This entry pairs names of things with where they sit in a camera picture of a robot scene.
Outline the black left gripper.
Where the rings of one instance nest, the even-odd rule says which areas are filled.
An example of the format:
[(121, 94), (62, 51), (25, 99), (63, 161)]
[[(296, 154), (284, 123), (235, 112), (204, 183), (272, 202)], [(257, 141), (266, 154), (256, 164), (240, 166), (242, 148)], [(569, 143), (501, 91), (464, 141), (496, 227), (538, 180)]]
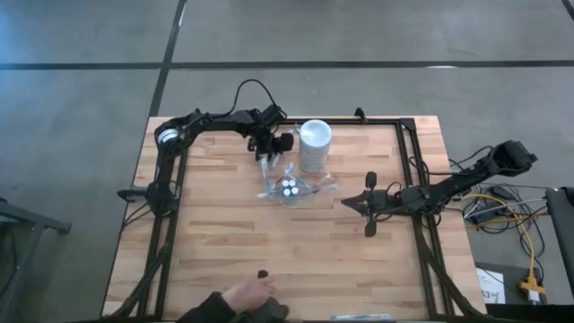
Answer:
[[(255, 124), (248, 132), (250, 137), (248, 140), (248, 151), (255, 155), (255, 161), (259, 162), (262, 159), (272, 160), (276, 155), (281, 155), (289, 152), (294, 143), (292, 133), (281, 133), (275, 136), (279, 123), (271, 124)], [(270, 138), (267, 151), (267, 139)]]

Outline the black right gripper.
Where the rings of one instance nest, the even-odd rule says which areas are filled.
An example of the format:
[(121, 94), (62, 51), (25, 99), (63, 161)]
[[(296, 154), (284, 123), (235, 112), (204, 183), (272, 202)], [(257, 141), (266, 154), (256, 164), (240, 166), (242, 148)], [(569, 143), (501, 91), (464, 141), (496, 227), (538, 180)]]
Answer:
[[(366, 218), (364, 227), (365, 237), (374, 237), (377, 234), (376, 214), (389, 214), (404, 205), (403, 199), (401, 198), (401, 191), (396, 191), (395, 193), (384, 189), (375, 191), (376, 185), (377, 174), (373, 171), (369, 171), (365, 176), (365, 189), (357, 196), (347, 197), (342, 200), (343, 205)], [(366, 203), (374, 197), (374, 191), (375, 212), (373, 208)]]

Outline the white plastic cup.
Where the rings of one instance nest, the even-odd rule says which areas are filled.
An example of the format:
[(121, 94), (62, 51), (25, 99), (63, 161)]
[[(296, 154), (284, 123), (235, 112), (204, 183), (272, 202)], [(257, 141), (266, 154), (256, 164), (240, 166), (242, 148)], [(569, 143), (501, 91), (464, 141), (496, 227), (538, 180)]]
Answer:
[(332, 128), (323, 120), (311, 119), (299, 131), (299, 165), (307, 173), (319, 173), (326, 166)]

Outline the clear plastic organizer tray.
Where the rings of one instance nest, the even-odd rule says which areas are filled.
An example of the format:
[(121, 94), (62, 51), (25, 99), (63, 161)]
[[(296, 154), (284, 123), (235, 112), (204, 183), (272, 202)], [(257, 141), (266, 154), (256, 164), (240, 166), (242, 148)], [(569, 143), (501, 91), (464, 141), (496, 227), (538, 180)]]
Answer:
[[(271, 184), (271, 191), (279, 191), (279, 190), (284, 190), (285, 188), (282, 185), (282, 181), (285, 178), (282, 176), (278, 177), (277, 179), (269, 179), (269, 182)], [(297, 187), (299, 190), (301, 190), (302, 188), (309, 188), (310, 186), (312, 186), (309, 182), (303, 180), (302, 178), (297, 177), (296, 179), (297, 185), (295, 187)], [(278, 198), (268, 198), (271, 201), (273, 201), (276, 204), (281, 204), (281, 205), (287, 205), (287, 206), (291, 206), (291, 205), (295, 205), (297, 203), (300, 203), (303, 201), (304, 198), (306, 198), (307, 196), (300, 196), (297, 200), (292, 200), (290, 199), (289, 201), (284, 201), (283, 197), (278, 197)]]

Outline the person's forearm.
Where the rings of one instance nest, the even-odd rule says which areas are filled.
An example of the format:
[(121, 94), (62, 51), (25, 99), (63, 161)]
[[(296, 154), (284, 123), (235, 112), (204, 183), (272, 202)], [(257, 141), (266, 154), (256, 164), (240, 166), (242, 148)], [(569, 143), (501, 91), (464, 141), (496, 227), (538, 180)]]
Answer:
[(188, 310), (175, 323), (229, 323), (237, 313), (223, 299), (220, 292), (212, 292), (197, 307)]

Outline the black power strip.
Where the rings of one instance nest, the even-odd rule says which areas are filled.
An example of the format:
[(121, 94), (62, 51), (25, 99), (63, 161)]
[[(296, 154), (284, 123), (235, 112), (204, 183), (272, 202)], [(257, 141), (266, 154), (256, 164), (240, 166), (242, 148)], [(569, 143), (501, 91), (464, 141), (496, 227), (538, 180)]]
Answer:
[(494, 211), (480, 211), (469, 214), (465, 219), (470, 222), (471, 224), (479, 224), (479, 223), (486, 223), (490, 220), (495, 219), (499, 216), (499, 212), (497, 210)]

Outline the toothbrush in flat package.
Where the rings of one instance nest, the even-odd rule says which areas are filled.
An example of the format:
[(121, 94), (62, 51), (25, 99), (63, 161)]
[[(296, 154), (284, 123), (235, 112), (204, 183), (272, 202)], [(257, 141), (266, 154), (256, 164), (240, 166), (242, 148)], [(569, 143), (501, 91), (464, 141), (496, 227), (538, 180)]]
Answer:
[(392, 317), (388, 314), (344, 314), (334, 315), (330, 318), (331, 322), (346, 323), (381, 323), (390, 321)]

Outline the black handheld device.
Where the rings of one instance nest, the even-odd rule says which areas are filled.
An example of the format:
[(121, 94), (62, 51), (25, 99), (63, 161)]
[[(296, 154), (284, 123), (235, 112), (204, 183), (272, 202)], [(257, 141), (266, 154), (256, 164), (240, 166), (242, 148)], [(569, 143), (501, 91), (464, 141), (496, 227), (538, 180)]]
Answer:
[(289, 312), (290, 309), (287, 305), (283, 305), (274, 297), (270, 297), (249, 317), (252, 323), (284, 323)]

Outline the white paper sheet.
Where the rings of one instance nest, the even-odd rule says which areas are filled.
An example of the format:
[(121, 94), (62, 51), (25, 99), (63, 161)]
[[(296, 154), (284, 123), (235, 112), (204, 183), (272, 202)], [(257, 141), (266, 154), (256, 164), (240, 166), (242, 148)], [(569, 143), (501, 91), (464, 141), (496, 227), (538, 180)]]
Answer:
[(476, 273), (486, 304), (505, 304), (506, 286), (503, 274), (477, 267)]

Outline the person's hand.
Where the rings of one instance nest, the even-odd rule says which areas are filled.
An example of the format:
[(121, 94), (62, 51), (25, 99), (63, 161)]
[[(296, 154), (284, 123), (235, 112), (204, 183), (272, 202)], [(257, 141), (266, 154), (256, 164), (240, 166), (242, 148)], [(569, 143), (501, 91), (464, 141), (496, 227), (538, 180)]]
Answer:
[(256, 310), (274, 295), (274, 277), (247, 278), (222, 294), (229, 307), (237, 313)]

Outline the black floor mat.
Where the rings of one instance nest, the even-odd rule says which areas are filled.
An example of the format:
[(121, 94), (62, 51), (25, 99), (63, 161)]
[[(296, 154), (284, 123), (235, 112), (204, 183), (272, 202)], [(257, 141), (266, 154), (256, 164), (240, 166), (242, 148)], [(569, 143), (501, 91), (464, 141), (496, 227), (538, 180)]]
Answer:
[(475, 262), (477, 267), (503, 274), (504, 284), (506, 286), (506, 303), (505, 304), (531, 304), (546, 305), (546, 297), (540, 294), (541, 302), (532, 303), (527, 298), (527, 291), (519, 288), (519, 284), (527, 279), (529, 269), (523, 266), (505, 266), (484, 262)]

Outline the yellow plug splitter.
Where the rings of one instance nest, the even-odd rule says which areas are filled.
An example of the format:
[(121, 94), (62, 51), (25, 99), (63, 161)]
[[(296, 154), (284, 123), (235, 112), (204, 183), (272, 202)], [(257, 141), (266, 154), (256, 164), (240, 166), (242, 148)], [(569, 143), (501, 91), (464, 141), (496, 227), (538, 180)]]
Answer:
[(540, 294), (545, 294), (545, 289), (538, 284), (536, 278), (530, 275), (525, 281), (519, 284), (519, 288), (529, 292), (538, 292)]

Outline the black equipment case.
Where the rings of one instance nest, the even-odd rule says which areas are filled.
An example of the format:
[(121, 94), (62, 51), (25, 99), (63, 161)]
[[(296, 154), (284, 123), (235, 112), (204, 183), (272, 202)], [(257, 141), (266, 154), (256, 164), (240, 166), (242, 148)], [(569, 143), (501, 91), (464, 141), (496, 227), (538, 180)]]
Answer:
[(574, 187), (548, 188), (545, 200), (574, 297)]

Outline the black metal stand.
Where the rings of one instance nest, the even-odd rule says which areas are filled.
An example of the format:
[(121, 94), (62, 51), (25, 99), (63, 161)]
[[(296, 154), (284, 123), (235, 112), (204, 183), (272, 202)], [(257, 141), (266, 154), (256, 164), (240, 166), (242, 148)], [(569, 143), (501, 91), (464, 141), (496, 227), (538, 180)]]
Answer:
[(20, 223), (28, 223), (31, 226), (30, 238), (24, 251), (16, 261), (13, 278), (7, 285), (5, 292), (0, 296), (0, 300), (5, 299), (4, 308), (0, 311), (0, 323), (13, 322), (16, 303), (20, 299), (24, 278), (30, 272), (32, 260), (39, 245), (40, 237), (45, 229), (52, 229), (58, 234), (68, 234), (72, 224), (58, 221), (54, 218), (33, 213), (10, 204), (7, 200), (0, 198), (0, 216), (15, 220)]

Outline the black aluminium table frame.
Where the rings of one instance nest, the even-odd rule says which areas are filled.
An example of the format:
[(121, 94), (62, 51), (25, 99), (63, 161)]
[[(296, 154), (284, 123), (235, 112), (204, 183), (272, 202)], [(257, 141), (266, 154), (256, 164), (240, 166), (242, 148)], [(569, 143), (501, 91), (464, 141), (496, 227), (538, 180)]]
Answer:
[(261, 269), (274, 277), (277, 299), (296, 323), (363, 313), (426, 319), (411, 220), (393, 217), (367, 238), (364, 220), (342, 200), (362, 192), (369, 171), (380, 188), (417, 183), (417, 171), (402, 163), (416, 150), (433, 168), (446, 169), (439, 121), (332, 118), (330, 124), (326, 170), (338, 189), (291, 206), (257, 197), (265, 192), (262, 171), (245, 138), (230, 131), (201, 134), (187, 158), (175, 163), (178, 218), (156, 218), (141, 203), (129, 206), (135, 219), (121, 232), (103, 313), (122, 305), (155, 250), (169, 242), (170, 263), (136, 309), (148, 319), (175, 319)]

